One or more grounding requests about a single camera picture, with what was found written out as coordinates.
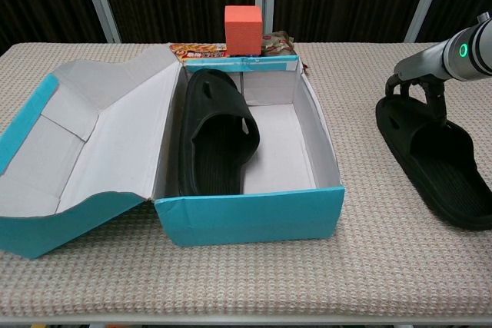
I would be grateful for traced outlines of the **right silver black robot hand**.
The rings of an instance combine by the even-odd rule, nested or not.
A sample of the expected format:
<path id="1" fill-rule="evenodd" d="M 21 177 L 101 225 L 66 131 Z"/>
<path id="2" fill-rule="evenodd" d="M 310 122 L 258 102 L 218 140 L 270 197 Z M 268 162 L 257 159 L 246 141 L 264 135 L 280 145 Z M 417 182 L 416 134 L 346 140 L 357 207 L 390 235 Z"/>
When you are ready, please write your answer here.
<path id="1" fill-rule="evenodd" d="M 445 125 L 447 121 L 444 82 L 451 79 L 443 62 L 447 43 L 442 41 L 399 61 L 385 85 L 386 97 L 392 96 L 395 87 L 399 86 L 403 98 L 409 98 L 411 85 L 420 85 L 424 89 L 432 120 L 440 125 Z"/>

